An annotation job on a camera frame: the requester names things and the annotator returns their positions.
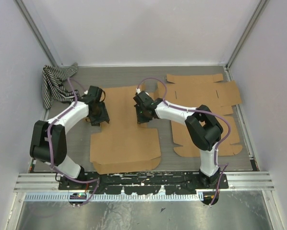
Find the brown cardboard box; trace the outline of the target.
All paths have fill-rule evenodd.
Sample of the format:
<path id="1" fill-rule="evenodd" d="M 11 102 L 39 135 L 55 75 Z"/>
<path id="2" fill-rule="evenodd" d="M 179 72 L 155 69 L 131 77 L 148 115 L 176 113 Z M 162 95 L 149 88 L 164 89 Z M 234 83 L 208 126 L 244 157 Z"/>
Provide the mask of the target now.
<path id="1" fill-rule="evenodd" d="M 138 124 L 135 86 L 106 88 L 109 123 L 90 137 L 90 162 L 99 174 L 155 169 L 161 161 L 158 130 Z"/>

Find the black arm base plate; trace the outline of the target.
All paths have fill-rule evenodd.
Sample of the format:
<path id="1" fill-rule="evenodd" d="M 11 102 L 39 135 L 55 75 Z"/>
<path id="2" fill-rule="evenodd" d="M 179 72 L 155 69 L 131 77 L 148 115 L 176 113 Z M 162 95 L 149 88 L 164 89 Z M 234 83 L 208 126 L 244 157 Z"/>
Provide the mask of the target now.
<path id="1" fill-rule="evenodd" d="M 87 180 L 99 179 L 96 194 L 120 195 L 125 193 L 131 195 L 158 194 L 162 188 L 166 195 L 191 195 L 196 194 L 199 189 L 228 189 L 227 176 L 222 175 L 220 182 L 216 179 L 208 185 L 201 181 L 198 172 L 132 172 L 100 175 L 97 172 L 87 172 Z"/>

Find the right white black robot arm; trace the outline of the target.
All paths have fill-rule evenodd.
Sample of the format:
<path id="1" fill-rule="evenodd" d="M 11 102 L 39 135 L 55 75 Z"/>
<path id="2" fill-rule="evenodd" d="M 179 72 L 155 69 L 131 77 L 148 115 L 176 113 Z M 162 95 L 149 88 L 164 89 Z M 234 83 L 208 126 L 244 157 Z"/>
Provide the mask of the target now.
<path id="1" fill-rule="evenodd" d="M 206 189 L 218 183 L 218 143 L 223 128 L 209 108 L 198 108 L 172 104 L 161 98 L 153 99 L 147 92 L 136 89 L 134 96 L 137 122 L 148 123 L 153 119 L 166 119 L 184 125 L 193 144 L 200 150 L 201 165 L 199 180 Z"/>

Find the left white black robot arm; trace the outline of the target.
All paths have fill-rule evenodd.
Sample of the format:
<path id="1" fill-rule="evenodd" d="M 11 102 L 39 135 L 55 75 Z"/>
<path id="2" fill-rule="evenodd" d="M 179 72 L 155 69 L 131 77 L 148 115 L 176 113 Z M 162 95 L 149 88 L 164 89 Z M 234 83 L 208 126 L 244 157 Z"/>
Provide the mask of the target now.
<path id="1" fill-rule="evenodd" d="M 105 97 L 103 89 L 90 86 L 84 95 L 76 97 L 60 114 L 34 124 L 30 146 L 31 158 L 49 165 L 55 172 L 63 175 L 75 190 L 81 190 L 86 184 L 96 180 L 88 181 L 84 168 L 67 155 L 66 134 L 83 119 L 92 126 L 99 126 L 102 122 L 109 123 Z"/>

